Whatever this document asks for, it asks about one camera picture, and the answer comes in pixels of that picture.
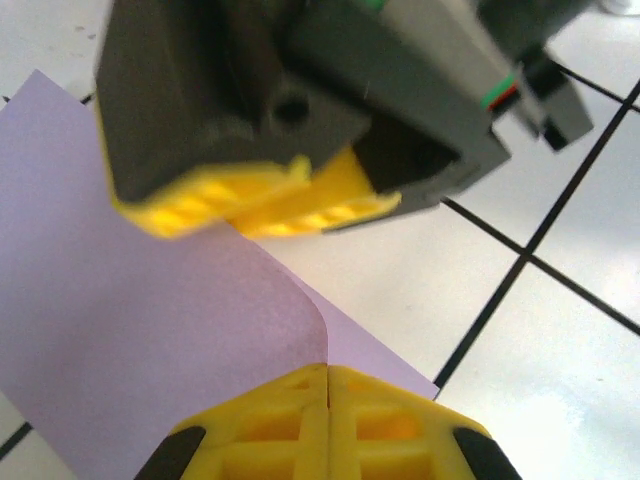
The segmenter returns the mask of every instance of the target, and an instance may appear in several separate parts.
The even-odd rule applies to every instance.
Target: black grout line
[[[607,90],[606,88],[598,85],[597,83],[592,82],[591,80],[589,80],[588,78],[583,77],[580,74],[577,74],[576,72],[574,72],[573,70],[570,70],[569,68],[565,67],[564,65],[558,63],[558,62],[554,62],[558,68],[560,68],[560,70],[562,71],[562,73],[564,73],[565,75],[573,78],[574,80],[579,81],[580,83],[584,83],[586,86],[591,87],[592,89],[600,92],[601,94],[609,97],[611,100],[615,100],[618,103],[623,103],[624,102],[624,98],[616,95],[615,93],[613,93],[610,90]]]
[[[564,207],[567,205],[567,203],[575,193],[576,189],[578,188],[578,186],[580,185],[584,177],[587,175],[587,173],[589,172],[589,170],[597,160],[598,156],[604,149],[605,145],[613,135],[613,132],[615,132],[616,129],[618,128],[618,126],[622,122],[622,119],[629,111],[631,105],[633,104],[633,101],[635,100],[635,98],[638,96],[639,93],[640,93],[640,81],[636,84],[636,86],[631,91],[631,95],[629,95],[625,99],[625,101],[622,103],[622,105],[620,106],[616,114],[613,116],[613,118],[611,119],[607,127],[604,129],[604,132],[602,132],[602,134],[600,135],[600,138],[598,138],[598,140],[596,141],[591,151],[587,154],[587,156],[585,157],[580,167],[578,167],[578,170],[576,171],[576,173],[573,175],[571,180],[569,180],[569,183],[567,184],[565,189],[562,191],[562,193],[560,194],[556,202],[553,204],[553,207],[551,207],[551,210],[549,210],[547,215],[542,220],[542,223],[540,223],[540,225],[538,226],[537,230],[531,237],[531,240],[529,240],[529,243],[525,247],[527,252],[533,254],[536,248],[540,246],[542,239],[549,232],[549,230],[551,229],[551,226],[560,215],[560,212],[562,212]]]
[[[534,256],[531,256],[531,258],[529,258],[529,261],[531,262],[532,265],[535,265],[536,267],[538,267],[544,273],[554,278],[556,281],[558,281],[560,284],[562,284],[563,286],[571,290],[580,298],[582,298],[583,300],[586,300],[601,312],[609,315],[613,320],[615,320],[620,325],[625,327],[631,333],[635,333],[636,335],[640,336],[640,325],[633,322],[633,320],[627,318],[624,314],[620,313],[611,305],[604,302],[600,298],[596,297],[593,293],[591,293],[584,287],[578,285],[576,282],[571,280],[569,277],[567,277],[560,271],[553,268],[551,265],[549,265],[547,262],[545,262],[541,258],[536,257],[534,255]]]
[[[0,461],[9,455],[9,452],[13,450],[18,444],[26,437],[29,432],[33,430],[33,427],[29,422],[24,422],[18,430],[13,432],[13,435],[9,437],[9,439],[0,445]]]
[[[528,262],[536,265],[556,281],[569,288],[571,291],[579,295],[594,307],[598,308],[600,311],[609,315],[613,320],[617,321],[619,324],[629,329],[631,332],[640,335],[640,327],[630,319],[625,317],[623,314],[618,312],[607,303],[603,302],[591,292],[573,282],[571,279],[548,265],[546,262],[533,255],[536,248],[542,242],[544,236],[549,232],[553,223],[557,220],[558,216],[569,202],[571,196],[574,194],[582,180],[585,178],[589,169],[593,166],[594,162],[604,149],[605,145],[622,122],[622,119],[624,118],[626,113],[631,109],[633,102],[639,94],[640,81],[633,88],[631,94],[624,101],[622,101],[622,105],[620,106],[614,117],[611,119],[605,130],[602,132],[591,151],[589,151],[584,161],[582,162],[576,173],[573,175],[565,189],[562,191],[554,205],[551,207],[545,218],[542,220],[541,224],[536,229],[526,247],[521,247],[515,241],[500,232],[498,229],[489,225],[487,222],[485,222],[466,208],[462,207],[455,201],[450,199],[445,199],[443,201],[446,206],[454,210],[456,213],[462,215],[477,227],[494,237],[496,240],[500,241],[501,243],[518,253],[519,256],[516,262],[512,265],[507,275],[502,280],[502,282],[500,282],[500,285],[498,285],[498,288],[493,293],[487,304],[484,306],[476,320],[473,322],[471,328],[467,331],[464,338],[460,341],[445,365],[442,367],[440,373],[438,373],[438,376],[433,383],[440,389],[440,391],[442,391],[451,376],[454,374],[456,368],[460,365],[469,349],[473,346],[473,343],[476,341],[484,327],[487,325],[493,313],[500,305],[500,302],[502,302],[504,297],[507,295]]]
[[[93,97],[94,97],[94,94],[90,93],[90,94],[86,95],[85,97],[83,97],[82,99],[80,99],[80,103],[83,104],[83,105],[86,105],[91,100],[93,100]]]
[[[458,368],[460,362],[462,362],[462,359],[467,354],[473,343],[482,332],[482,329],[487,325],[489,319],[500,305],[500,302],[502,302],[504,297],[507,295],[507,292],[509,292],[509,290],[515,283],[518,275],[520,275],[526,263],[527,260],[524,256],[518,257],[518,259],[509,269],[509,272],[507,272],[505,277],[502,279],[502,282],[500,282],[500,285],[498,285],[496,291],[493,293],[489,301],[480,312],[480,315],[478,315],[476,320],[473,322],[473,325],[471,325],[471,328],[469,328],[463,339],[453,351],[453,353],[447,360],[447,363],[445,363],[444,367],[442,367],[442,370],[440,370],[440,373],[438,373],[438,376],[433,381],[433,383],[440,390],[444,388],[444,386],[447,384],[447,382],[455,372],[456,368]]]
[[[501,242],[504,245],[506,245],[507,247],[509,247],[511,250],[513,250],[517,254],[521,255],[521,254],[523,254],[525,252],[524,247],[521,247],[520,245],[518,245],[515,241],[511,240],[509,237],[507,237],[500,230],[498,230],[497,228],[495,228],[492,225],[488,224],[487,222],[482,220],[480,217],[478,217],[475,213],[471,212],[470,210],[467,210],[465,207],[463,207],[462,205],[460,205],[456,201],[451,200],[450,198],[445,198],[442,201],[442,203],[444,203],[447,207],[449,207],[454,212],[462,215],[464,218],[469,220],[471,223],[476,225],[478,228],[480,228],[481,230],[484,230],[486,233],[488,233],[493,238],[495,238],[499,242]]]
[[[554,278],[557,282],[562,284],[564,287],[571,290],[573,293],[578,295],[580,298],[590,303],[593,307],[597,308],[601,312],[609,315],[613,320],[630,330],[632,333],[640,336],[640,325],[637,325],[633,320],[627,318],[623,313],[620,313],[618,310],[613,308],[611,305],[606,303],[601,298],[597,297],[584,287],[578,285],[576,282],[571,280],[569,277],[561,273],[559,270],[556,270],[545,260],[542,260],[535,255],[527,252],[523,247],[518,245],[516,242],[507,237],[504,233],[496,229],[495,227],[489,225],[487,222],[479,218],[474,213],[467,210],[462,205],[456,203],[451,199],[445,199],[443,203],[451,208],[456,213],[462,215],[465,219],[473,223],[476,227],[480,228],[485,233],[491,235],[493,238],[503,243],[506,247],[510,248],[517,254],[523,256],[528,262],[538,267],[540,270]]]

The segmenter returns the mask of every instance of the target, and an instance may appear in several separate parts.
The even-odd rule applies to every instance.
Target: yellow gripper pad
[[[309,365],[174,428],[135,480],[521,480],[478,423]]]

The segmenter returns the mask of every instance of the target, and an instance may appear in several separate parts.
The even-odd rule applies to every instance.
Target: green wire
[[[515,75],[512,73],[509,76],[507,76],[507,78],[505,78],[504,80],[502,80],[499,84],[497,84],[495,87],[493,87],[489,93],[487,93],[484,98],[482,99],[482,106],[483,108],[488,108],[489,105],[491,105],[496,98],[498,98],[500,95],[502,95],[504,92],[506,92],[507,90],[509,90],[509,88],[511,87],[511,85],[513,85],[513,82],[515,82]]]
[[[362,2],[375,12],[380,12],[387,0],[362,0]]]

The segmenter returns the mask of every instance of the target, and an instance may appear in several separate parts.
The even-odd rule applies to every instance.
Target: white floor tile
[[[639,370],[639,337],[529,266],[438,402],[526,480],[637,480]]]
[[[433,379],[515,260],[447,207],[269,253]]]
[[[627,113],[537,254],[640,324],[639,113]]]
[[[640,79],[640,17],[619,17],[594,6],[549,44],[574,72],[625,98]]]
[[[525,245],[553,206],[578,166],[615,115],[620,104],[574,83],[594,129],[561,152],[533,139],[513,118],[501,119],[497,133],[513,156],[456,198],[476,215]]]
[[[0,462],[2,480],[75,480],[77,477],[62,463],[37,432],[31,431]]]
[[[0,392],[0,445],[24,423],[24,418],[7,397]]]
[[[111,0],[0,2],[0,95],[13,96],[34,69],[77,98],[93,91],[93,66],[110,4]]]

